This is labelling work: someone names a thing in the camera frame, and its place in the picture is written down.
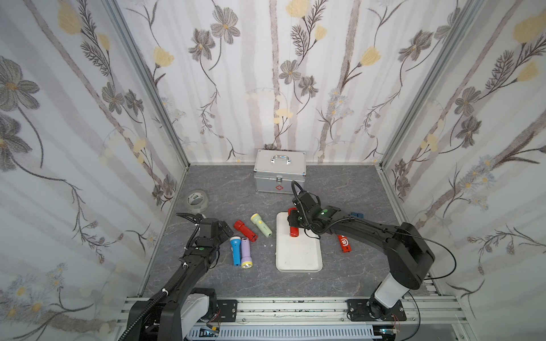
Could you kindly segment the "plain red flashlight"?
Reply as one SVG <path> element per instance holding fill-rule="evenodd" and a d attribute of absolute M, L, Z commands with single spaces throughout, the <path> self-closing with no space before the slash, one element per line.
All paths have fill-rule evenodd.
<path fill-rule="evenodd" d="M 293 212 L 296 212 L 297 209 L 295 207 L 291 207 L 288 210 L 288 214 L 290 215 Z M 289 235 L 290 237 L 298 237 L 299 236 L 299 229 L 298 227 L 294 227 L 292 224 L 289 224 Z"/>

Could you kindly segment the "green flashlight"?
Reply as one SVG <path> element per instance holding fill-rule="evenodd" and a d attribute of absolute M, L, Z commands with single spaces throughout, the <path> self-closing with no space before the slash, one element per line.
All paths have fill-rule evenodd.
<path fill-rule="evenodd" d="M 262 217 L 255 213 L 251 216 L 251 222 L 264 234 L 265 237 L 271 237 L 272 231 Z"/>

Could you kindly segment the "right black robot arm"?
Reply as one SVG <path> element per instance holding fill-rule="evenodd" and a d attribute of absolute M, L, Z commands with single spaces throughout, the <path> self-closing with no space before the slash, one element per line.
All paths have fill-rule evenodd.
<path fill-rule="evenodd" d="M 421 287 L 436 259 L 429 247 L 434 241 L 423 237 L 413 224 L 380 224 L 338 207 L 323 206 L 318 196 L 304 190 L 295 180 L 291 182 L 291 190 L 295 210 L 288 214 L 290 226 L 318 236 L 343 235 L 382 252 L 387 258 L 389 273 L 365 304 L 365 312 L 371 319 L 383 321 L 390 317 L 405 294 Z"/>

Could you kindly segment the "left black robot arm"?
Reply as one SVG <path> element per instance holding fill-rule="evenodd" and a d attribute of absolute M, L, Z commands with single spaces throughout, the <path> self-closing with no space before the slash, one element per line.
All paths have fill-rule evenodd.
<path fill-rule="evenodd" d="M 174 275 L 148 301 L 135 303 L 129 311 L 120 340 L 183 340 L 182 308 L 195 294 L 195 285 L 213 268 L 220 246 L 233 236 L 223 220 L 202 214 L 176 213 L 194 224 Z"/>

